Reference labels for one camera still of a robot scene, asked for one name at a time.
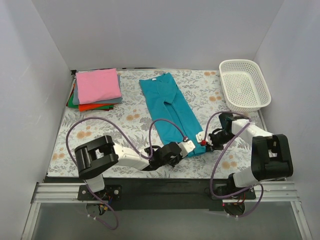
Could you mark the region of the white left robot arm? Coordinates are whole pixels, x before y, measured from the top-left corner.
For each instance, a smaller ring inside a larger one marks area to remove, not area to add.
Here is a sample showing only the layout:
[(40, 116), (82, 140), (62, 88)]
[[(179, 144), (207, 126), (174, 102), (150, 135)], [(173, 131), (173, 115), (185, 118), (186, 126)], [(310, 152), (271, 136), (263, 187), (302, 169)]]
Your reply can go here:
[(165, 165), (174, 167), (188, 155), (182, 142), (170, 142), (162, 147), (154, 145), (143, 152), (151, 158), (145, 159), (141, 152), (113, 142), (109, 135), (99, 137), (75, 148), (78, 176), (88, 184), (89, 194), (101, 200), (107, 193), (103, 173), (109, 168), (117, 165), (155, 171)]

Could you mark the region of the teal t-shirt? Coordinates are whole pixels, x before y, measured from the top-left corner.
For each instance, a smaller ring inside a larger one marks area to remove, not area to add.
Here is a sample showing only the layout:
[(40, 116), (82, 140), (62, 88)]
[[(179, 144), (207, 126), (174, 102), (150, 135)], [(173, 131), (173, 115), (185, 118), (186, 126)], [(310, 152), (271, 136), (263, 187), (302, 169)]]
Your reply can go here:
[(192, 140), (195, 149), (189, 157), (202, 155), (206, 148), (197, 142), (196, 135), (203, 131), (195, 114), (187, 103), (177, 83), (170, 73), (139, 80), (151, 119), (167, 119), (175, 123), (184, 136)]

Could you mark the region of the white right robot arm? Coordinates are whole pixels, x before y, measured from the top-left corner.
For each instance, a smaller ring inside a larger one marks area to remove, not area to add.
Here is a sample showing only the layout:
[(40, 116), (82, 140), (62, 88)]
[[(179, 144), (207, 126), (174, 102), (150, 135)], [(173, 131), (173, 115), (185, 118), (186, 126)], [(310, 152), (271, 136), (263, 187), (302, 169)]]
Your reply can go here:
[(217, 199), (237, 199), (250, 188), (264, 181), (291, 177), (294, 166), (288, 138), (284, 134), (273, 134), (257, 127), (244, 114), (232, 111), (218, 111), (221, 127), (206, 133), (208, 140), (202, 143), (212, 151), (220, 151), (219, 163), (230, 145), (241, 138), (251, 146), (250, 166), (226, 179), (225, 194), (214, 192), (214, 179), (209, 180), (209, 192)]

